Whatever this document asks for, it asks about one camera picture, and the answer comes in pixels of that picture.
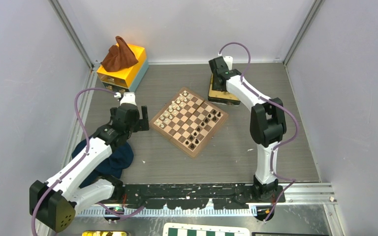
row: yellow box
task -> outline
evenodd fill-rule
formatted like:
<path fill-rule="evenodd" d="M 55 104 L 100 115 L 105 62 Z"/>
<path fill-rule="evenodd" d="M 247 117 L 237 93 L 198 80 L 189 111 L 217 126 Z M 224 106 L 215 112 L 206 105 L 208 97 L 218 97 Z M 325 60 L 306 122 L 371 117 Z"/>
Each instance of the yellow box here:
<path fill-rule="evenodd" d="M 138 63 L 130 68 L 125 68 L 117 72 L 107 72 L 101 65 L 97 71 L 97 74 L 101 81 L 115 84 L 124 88 L 129 88 L 134 81 L 135 76 L 140 71 L 144 62 L 147 59 L 146 49 L 143 47 L 128 44 L 131 51 L 134 53 L 138 60 Z"/>

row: green and white chessboard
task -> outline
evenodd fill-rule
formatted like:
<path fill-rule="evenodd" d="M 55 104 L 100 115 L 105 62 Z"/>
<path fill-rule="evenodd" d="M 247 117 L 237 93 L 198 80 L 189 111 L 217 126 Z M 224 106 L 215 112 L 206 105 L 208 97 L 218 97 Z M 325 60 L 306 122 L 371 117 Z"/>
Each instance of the green and white chessboard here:
<path fill-rule="evenodd" d="M 250 236 L 246 228 L 166 223 L 163 236 Z"/>

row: yellow object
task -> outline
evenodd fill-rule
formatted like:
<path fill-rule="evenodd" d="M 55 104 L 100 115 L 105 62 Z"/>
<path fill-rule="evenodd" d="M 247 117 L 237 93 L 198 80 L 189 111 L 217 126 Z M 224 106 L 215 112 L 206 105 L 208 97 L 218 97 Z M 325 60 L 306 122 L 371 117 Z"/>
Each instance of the yellow object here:
<path fill-rule="evenodd" d="M 117 72 L 107 72 L 105 68 L 101 65 L 97 71 L 98 76 L 101 81 L 115 84 L 124 88 L 129 88 L 132 81 L 134 81 L 135 76 L 140 71 L 144 62 L 147 59 L 146 49 L 143 47 L 128 44 L 131 51 L 134 53 L 138 60 L 138 63 L 132 67 L 119 70 Z"/>
<path fill-rule="evenodd" d="M 128 236 L 128 234 L 124 231 L 85 231 L 82 236 Z"/>

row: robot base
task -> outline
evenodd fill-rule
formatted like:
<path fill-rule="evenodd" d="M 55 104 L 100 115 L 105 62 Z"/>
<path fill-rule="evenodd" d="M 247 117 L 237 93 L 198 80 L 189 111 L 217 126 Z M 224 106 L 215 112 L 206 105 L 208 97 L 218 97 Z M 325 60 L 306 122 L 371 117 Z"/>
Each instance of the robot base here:
<path fill-rule="evenodd" d="M 278 186 L 275 190 L 258 197 L 254 193 L 252 183 L 127 184 L 124 189 L 127 196 L 125 204 L 129 208 L 137 209 L 145 205 L 146 209 L 163 209 L 167 204 L 169 209 L 180 207 L 182 210 L 203 209 L 208 203 L 213 203 L 215 210 L 248 209 L 250 208 L 248 204 L 254 203 L 268 203 L 263 206 L 268 209 L 283 190 L 282 186 Z M 123 201 L 124 198 L 120 198 L 103 203 L 122 204 Z M 279 202 L 285 202 L 284 195 Z M 112 216 L 106 219 L 115 220 L 118 217 Z"/>

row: brown cloth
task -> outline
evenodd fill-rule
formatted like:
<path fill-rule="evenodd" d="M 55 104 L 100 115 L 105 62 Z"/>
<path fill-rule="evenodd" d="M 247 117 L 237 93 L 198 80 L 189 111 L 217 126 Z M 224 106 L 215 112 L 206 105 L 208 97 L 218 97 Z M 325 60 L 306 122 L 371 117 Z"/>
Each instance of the brown cloth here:
<path fill-rule="evenodd" d="M 124 39 L 119 36 L 116 36 L 115 39 L 119 47 L 112 45 L 112 47 L 109 48 L 109 52 L 105 59 L 101 63 L 103 68 L 108 72 L 119 71 L 124 68 L 132 67 L 138 63 L 137 58 L 135 58 L 134 53 L 125 43 Z"/>

